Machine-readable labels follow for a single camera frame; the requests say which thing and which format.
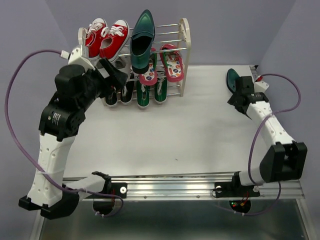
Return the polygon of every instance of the red sneaker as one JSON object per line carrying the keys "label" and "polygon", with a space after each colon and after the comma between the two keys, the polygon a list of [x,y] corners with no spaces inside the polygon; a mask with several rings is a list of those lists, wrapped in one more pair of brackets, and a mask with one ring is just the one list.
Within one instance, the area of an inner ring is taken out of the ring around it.
{"label": "red sneaker", "polygon": [[113,62],[129,37],[128,23],[125,20],[116,21],[110,31],[104,35],[100,46],[100,57],[107,58],[110,62]]}
{"label": "red sneaker", "polygon": [[89,50],[89,58],[99,57],[102,35],[108,32],[108,26],[104,19],[96,18],[86,31],[85,45]]}

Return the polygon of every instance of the white sneaker sole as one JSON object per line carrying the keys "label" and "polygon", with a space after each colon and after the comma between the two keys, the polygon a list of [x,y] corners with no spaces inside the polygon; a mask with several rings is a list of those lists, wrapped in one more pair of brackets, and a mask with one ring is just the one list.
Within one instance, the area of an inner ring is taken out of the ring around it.
{"label": "white sneaker sole", "polygon": [[140,109],[146,109],[148,106],[149,106],[149,103],[148,103],[147,106],[140,106],[140,105],[138,104],[138,107],[139,107]]}
{"label": "white sneaker sole", "polygon": [[163,104],[165,101],[167,101],[167,98],[168,98],[168,97],[166,97],[164,101],[157,101],[156,99],[154,99],[154,100],[155,100],[155,102],[156,102],[157,104]]}
{"label": "white sneaker sole", "polygon": [[123,104],[123,105],[129,105],[130,103],[132,102],[132,98],[131,98],[131,100],[130,101],[128,101],[128,102],[123,102],[123,101],[121,101],[121,103]]}
{"label": "white sneaker sole", "polygon": [[113,109],[115,106],[117,106],[117,104],[118,104],[118,101],[116,101],[115,104],[113,104],[113,105],[109,105],[109,104],[105,103],[105,105],[111,109]]}

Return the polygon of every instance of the flip flop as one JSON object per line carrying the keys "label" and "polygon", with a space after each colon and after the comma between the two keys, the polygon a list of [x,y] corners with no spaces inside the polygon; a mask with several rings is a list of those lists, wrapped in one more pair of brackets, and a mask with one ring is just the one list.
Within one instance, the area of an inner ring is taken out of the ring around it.
{"label": "flip flop", "polygon": [[[151,48],[151,52],[155,51],[156,49],[153,47]],[[157,66],[157,54],[156,53],[151,53],[149,57],[149,66],[148,70],[144,74],[139,74],[139,81],[143,85],[146,86],[152,86],[156,84],[157,82],[157,71],[156,71],[156,66]]]}
{"label": "flip flop", "polygon": [[[160,50],[177,49],[178,47],[167,43]],[[184,79],[184,68],[181,54],[179,51],[161,52],[160,58],[165,69],[165,75],[169,82],[176,83]]]}

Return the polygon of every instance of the screw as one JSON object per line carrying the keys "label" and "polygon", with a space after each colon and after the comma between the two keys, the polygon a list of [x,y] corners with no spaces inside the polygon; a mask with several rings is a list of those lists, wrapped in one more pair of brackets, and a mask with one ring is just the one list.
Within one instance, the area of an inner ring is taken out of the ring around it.
{"label": "screw", "polygon": [[124,186],[122,186],[122,187],[120,188],[120,193],[125,194],[126,192],[127,192],[127,188],[124,187]]}
{"label": "screw", "polygon": [[218,194],[222,193],[222,187],[221,187],[221,186],[216,186],[216,187],[215,187],[215,191],[216,191]]}
{"label": "screw", "polygon": [[259,192],[259,187],[258,186],[254,186],[252,189],[255,193]]}

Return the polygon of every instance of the gray wall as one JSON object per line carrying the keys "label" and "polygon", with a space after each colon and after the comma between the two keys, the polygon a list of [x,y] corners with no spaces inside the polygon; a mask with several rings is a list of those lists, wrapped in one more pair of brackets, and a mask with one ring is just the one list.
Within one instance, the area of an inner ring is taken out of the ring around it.
{"label": "gray wall", "polygon": [[[7,129],[6,89],[17,65],[30,52],[44,48],[69,49],[43,0],[3,0],[0,6],[0,239],[27,240],[35,213],[19,208],[18,199],[28,193],[35,168],[20,153]],[[35,56],[25,64],[12,88],[9,114],[13,127],[36,159],[40,115],[54,93],[54,77],[64,63],[53,53]]]}
{"label": "gray wall", "polygon": [[79,27],[97,17],[131,27],[144,9],[156,25],[187,18],[191,64],[258,64],[295,0],[45,0],[70,46]]}
{"label": "gray wall", "polygon": [[[300,107],[278,118],[297,141],[308,147],[307,160],[301,178],[302,188],[312,219],[320,236],[320,1],[297,0],[279,33],[266,52],[260,73],[280,73],[293,79],[302,94]],[[293,87],[279,78],[266,79],[267,92],[273,110],[293,106],[297,94]]]}

